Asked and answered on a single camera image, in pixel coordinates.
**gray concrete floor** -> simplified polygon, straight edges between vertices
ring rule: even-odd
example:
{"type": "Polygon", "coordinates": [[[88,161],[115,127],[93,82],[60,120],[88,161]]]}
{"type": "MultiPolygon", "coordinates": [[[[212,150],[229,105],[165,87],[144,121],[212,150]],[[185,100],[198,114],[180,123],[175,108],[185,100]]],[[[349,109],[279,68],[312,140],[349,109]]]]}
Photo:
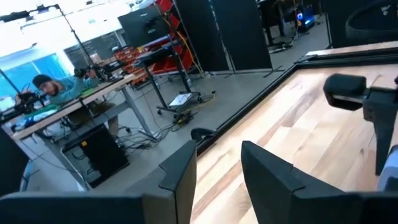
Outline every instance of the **gray concrete floor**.
{"type": "MultiPolygon", "coordinates": [[[[308,51],[324,49],[328,45],[326,25],[322,19],[320,21],[321,24],[312,28],[309,35],[299,37],[292,49],[271,55],[274,68],[279,65],[282,68],[289,68],[308,51]]],[[[106,192],[123,191],[154,170],[160,162],[188,141],[192,128],[216,129],[282,73],[275,72],[263,78],[265,74],[266,72],[217,75],[193,80],[193,90],[200,91],[205,95],[210,95],[211,91],[215,90],[216,98],[211,103],[198,109],[198,113],[189,124],[176,132],[169,132],[166,138],[156,147],[132,151],[129,156],[131,164],[94,190],[106,192]]],[[[166,78],[160,78],[158,82],[161,83],[160,90],[166,101],[171,101],[176,92],[183,90],[182,83],[178,79],[170,83],[166,78]]],[[[151,86],[147,86],[142,90],[131,90],[131,95],[135,99],[138,108],[144,115],[151,130],[158,131],[171,124],[173,120],[172,114],[164,112],[163,115],[158,115],[156,113],[156,106],[160,105],[160,102],[151,86]]],[[[113,99],[115,102],[122,100],[121,95],[115,96],[113,99]]],[[[127,110],[119,115],[119,123],[120,125],[132,128],[139,127],[138,120],[131,110],[127,110]]],[[[119,135],[125,136],[127,133],[121,131],[119,135]]],[[[77,190],[76,182],[73,181],[68,171],[59,168],[62,167],[61,163],[56,160],[48,149],[43,147],[40,141],[34,142],[28,139],[26,145],[29,147],[29,150],[31,149],[37,154],[35,156],[36,159],[34,159],[34,170],[30,177],[28,190],[77,190]]]]}

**desk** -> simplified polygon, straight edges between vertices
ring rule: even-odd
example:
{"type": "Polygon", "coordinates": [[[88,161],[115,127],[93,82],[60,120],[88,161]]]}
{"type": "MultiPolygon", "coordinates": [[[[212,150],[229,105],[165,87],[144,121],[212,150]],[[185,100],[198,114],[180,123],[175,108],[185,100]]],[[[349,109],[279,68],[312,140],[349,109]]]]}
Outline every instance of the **desk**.
{"type": "Polygon", "coordinates": [[[391,88],[397,70],[398,64],[297,70],[199,157],[192,223],[257,223],[242,173],[243,140],[341,190],[376,190],[373,124],[362,110],[332,108],[322,88],[333,73],[391,88]]]}
{"type": "MultiPolygon", "coordinates": [[[[112,84],[102,83],[94,89],[94,92],[92,94],[84,97],[81,100],[81,102],[84,105],[87,105],[88,103],[95,101],[97,98],[102,97],[103,95],[109,93],[110,91],[113,91],[117,88],[121,88],[121,91],[122,91],[124,97],[126,98],[124,103],[121,103],[120,105],[117,105],[114,108],[111,108],[110,110],[105,112],[105,114],[102,114],[101,116],[94,118],[93,123],[90,123],[90,124],[87,124],[87,125],[84,125],[84,126],[78,128],[76,131],[72,132],[68,136],[68,139],[59,139],[59,141],[54,143],[49,139],[42,138],[44,144],[51,150],[51,152],[65,166],[65,168],[67,170],[73,170],[73,167],[61,154],[60,147],[62,147],[67,141],[71,141],[73,138],[76,138],[78,135],[81,135],[81,134],[87,132],[91,128],[94,128],[94,126],[96,126],[96,125],[107,122],[107,120],[109,118],[112,118],[112,117],[116,116],[117,114],[122,113],[124,110],[126,110],[128,108],[131,108],[133,110],[133,112],[135,113],[135,115],[137,116],[137,119],[139,120],[139,122],[142,126],[142,132],[151,138],[155,138],[155,136],[153,136],[152,132],[150,131],[148,125],[146,124],[144,117],[141,115],[137,106],[134,104],[133,99],[127,92],[126,84],[131,82],[134,78],[135,78],[134,75],[128,75],[128,76],[125,76],[122,80],[112,83],[112,84]]],[[[42,121],[39,121],[38,123],[36,123],[28,128],[23,129],[22,131],[14,133],[11,137],[13,138],[13,140],[16,143],[18,143],[18,145],[21,148],[25,149],[26,147],[24,147],[24,143],[22,142],[24,138],[29,137],[31,134],[34,134],[36,131],[43,130],[47,126],[57,122],[62,117],[83,107],[81,102],[79,100],[73,100],[73,101],[69,102],[66,106],[64,106],[63,109],[58,111],[57,113],[43,119],[42,121]]],[[[80,177],[80,175],[77,172],[70,172],[70,173],[81,186],[85,186],[82,178],[80,177]]]]}

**black partition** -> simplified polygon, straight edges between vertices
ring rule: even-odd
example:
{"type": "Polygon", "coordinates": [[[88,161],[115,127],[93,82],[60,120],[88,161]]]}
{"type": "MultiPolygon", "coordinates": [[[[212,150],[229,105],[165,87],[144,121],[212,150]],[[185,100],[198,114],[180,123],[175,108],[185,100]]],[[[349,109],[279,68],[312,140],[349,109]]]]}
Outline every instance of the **black partition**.
{"type": "Polygon", "coordinates": [[[29,158],[0,128],[0,197],[18,192],[29,158]]]}
{"type": "Polygon", "coordinates": [[[211,0],[211,3],[235,69],[272,68],[256,0],[211,0]]]}
{"type": "Polygon", "coordinates": [[[174,0],[190,43],[204,71],[229,70],[208,0],[174,0]]]}
{"type": "MultiPolygon", "coordinates": [[[[330,29],[331,45],[333,48],[349,47],[355,45],[372,44],[380,42],[379,39],[350,39],[346,35],[346,21],[348,17],[357,9],[364,7],[378,0],[322,0],[323,9],[328,14],[328,25],[330,29]]],[[[367,16],[361,16],[360,20],[355,21],[355,27],[361,29],[389,29],[391,22],[386,22],[387,16],[383,15],[383,10],[377,8],[372,10],[367,16]]]]}

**wooden desk surface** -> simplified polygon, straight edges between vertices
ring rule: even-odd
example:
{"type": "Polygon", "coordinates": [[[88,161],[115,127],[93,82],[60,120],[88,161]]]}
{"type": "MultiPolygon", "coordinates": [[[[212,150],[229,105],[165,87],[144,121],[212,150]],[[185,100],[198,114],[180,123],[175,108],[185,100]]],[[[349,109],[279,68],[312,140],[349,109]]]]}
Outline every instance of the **wooden desk surface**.
{"type": "Polygon", "coordinates": [[[378,65],[295,72],[199,158],[192,223],[257,223],[241,168],[243,140],[341,190],[375,190],[373,124],[362,110],[329,106],[322,88],[333,73],[363,75],[368,85],[389,87],[397,71],[398,65],[378,65]]]}
{"type": "MultiPolygon", "coordinates": [[[[109,93],[110,91],[119,88],[120,86],[131,82],[133,79],[135,79],[135,75],[127,75],[124,77],[123,80],[120,80],[116,83],[113,83],[109,85],[109,83],[102,83],[98,87],[94,89],[94,94],[91,94],[87,96],[86,98],[83,99],[83,103],[87,105],[88,103],[91,103],[92,101],[95,101],[95,99],[98,99],[99,97],[109,93]]],[[[48,118],[43,119],[42,121],[23,129],[22,131],[16,132],[12,135],[12,138],[14,141],[18,141],[20,139],[26,138],[30,134],[34,133],[38,129],[44,128],[56,121],[58,121],[60,118],[72,113],[73,111],[81,108],[82,105],[78,100],[73,100],[69,102],[66,106],[64,106],[64,109],[60,110],[59,112],[49,116],[48,118]]]]}
{"type": "Polygon", "coordinates": [[[388,49],[398,47],[398,41],[392,42],[383,42],[383,43],[376,43],[376,44],[366,44],[366,45],[359,45],[353,47],[341,47],[337,49],[328,49],[328,50],[315,50],[307,53],[306,55],[328,55],[328,54],[341,54],[341,53],[348,53],[348,52],[361,52],[366,50],[374,50],[374,49],[388,49]]]}

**teal shirt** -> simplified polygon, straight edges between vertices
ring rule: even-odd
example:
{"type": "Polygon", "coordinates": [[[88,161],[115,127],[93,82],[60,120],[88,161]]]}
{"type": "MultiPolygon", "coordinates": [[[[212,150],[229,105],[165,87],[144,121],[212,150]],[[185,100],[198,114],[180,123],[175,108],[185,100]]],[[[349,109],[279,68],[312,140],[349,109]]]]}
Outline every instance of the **teal shirt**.
{"type": "Polygon", "coordinates": [[[56,96],[51,96],[49,100],[52,104],[62,105],[78,98],[84,90],[97,87],[100,80],[99,78],[88,78],[84,80],[82,78],[70,76],[57,80],[57,82],[63,85],[63,90],[56,96]]]}

